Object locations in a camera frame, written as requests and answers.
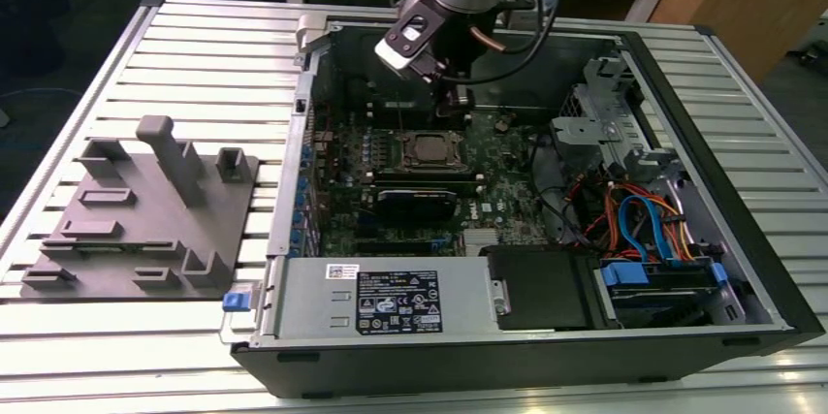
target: warning label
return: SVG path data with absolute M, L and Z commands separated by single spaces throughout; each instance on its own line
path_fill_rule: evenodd
M 361 271 L 357 274 L 360 334 L 442 331 L 437 271 Z

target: floor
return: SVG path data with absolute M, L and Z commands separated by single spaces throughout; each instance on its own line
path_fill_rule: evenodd
M 388 0 L 310 1 L 388 5 Z M 9 125 L 0 129 L 0 220 L 61 130 L 77 96 L 97 73 L 138 2 L 69 0 L 69 13 L 52 22 L 65 51 L 64 66 L 37 78 L 0 73 L 0 109 L 12 118 Z M 8 94 L 29 88 L 40 91 Z M 817 159 L 824 165 L 828 164 L 828 132 L 821 124 L 824 117 L 814 117 L 822 112 L 821 106 L 828 105 L 824 98 L 828 95 L 828 78 L 801 68 L 790 58 L 770 73 L 762 90 Z

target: wire bundle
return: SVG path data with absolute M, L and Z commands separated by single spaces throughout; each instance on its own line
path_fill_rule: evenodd
M 621 201 L 620 205 L 612 197 L 612 193 L 614 190 L 622 190 L 630 194 Z M 673 206 L 668 204 L 666 200 L 661 196 L 650 193 L 644 188 L 630 183 L 610 184 L 604 194 L 604 214 L 601 215 L 601 217 L 609 219 L 608 250 L 610 252 L 608 253 L 608 256 L 612 256 L 612 251 L 616 251 L 618 249 L 621 237 L 624 237 L 626 242 L 632 245 L 633 249 L 622 250 L 621 252 L 614 254 L 614 256 L 624 258 L 646 257 L 649 258 L 649 260 L 654 260 L 657 262 L 657 259 L 650 258 L 650 255 L 646 253 L 644 247 L 640 245 L 633 237 L 633 234 L 628 230 L 626 213 L 630 204 L 641 204 L 646 207 L 646 212 L 649 214 L 650 222 L 653 225 L 653 239 L 661 259 L 678 259 L 681 261 L 690 261 L 693 255 L 689 252 L 689 247 L 686 244 L 686 225 L 685 221 L 680 218 L 680 212 Z M 657 212 L 657 207 L 662 210 L 661 214 L 658 214 Z M 665 224 L 662 222 L 662 218 L 665 216 L 676 217 L 676 223 L 678 223 L 678 225 L 676 225 L 674 223 L 669 225 Z M 669 244 L 666 244 L 666 241 L 664 239 L 664 233 L 666 233 L 666 237 L 669 238 Z

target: aluminum profile table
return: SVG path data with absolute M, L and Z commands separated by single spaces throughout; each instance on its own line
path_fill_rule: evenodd
M 828 337 L 769 357 L 729 361 L 677 382 L 393 398 L 273 398 L 236 365 L 229 345 L 253 316 L 206 303 L 16 303 L 38 239 L 61 217 L 90 137 L 132 138 L 145 113 L 176 119 L 201 154 L 238 145 L 257 156 L 236 282 L 265 267 L 282 143 L 298 68 L 294 29 L 306 12 L 389 16 L 384 9 L 164 0 L 142 6 L 0 229 L 0 411 L 190 412 L 828 412 Z M 716 37 L 692 27 L 558 20 L 632 29 L 828 326 L 828 175 Z M 661 126 L 646 108 L 657 135 Z M 128 150 L 148 151 L 137 141 Z

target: blue connector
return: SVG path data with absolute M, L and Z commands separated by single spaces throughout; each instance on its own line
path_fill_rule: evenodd
M 600 274 L 604 277 L 606 286 L 614 285 L 646 285 L 649 278 L 640 262 L 613 262 L 601 268 Z
M 225 293 L 221 300 L 221 309 L 225 312 L 246 312 L 249 310 L 249 293 Z
M 289 231 L 289 243 L 298 244 L 301 242 L 301 232 L 298 230 Z
M 306 169 L 310 166 L 312 157 L 313 157 L 313 149 L 308 145 L 302 146 L 301 147 L 301 160 L 298 161 L 298 166 L 302 169 Z
M 449 241 L 445 238 L 437 238 L 430 241 L 430 252 L 437 252 L 449 244 Z
M 713 262 L 710 265 L 710 271 L 713 272 L 713 278 L 716 279 L 718 286 L 726 284 L 726 270 L 718 262 Z

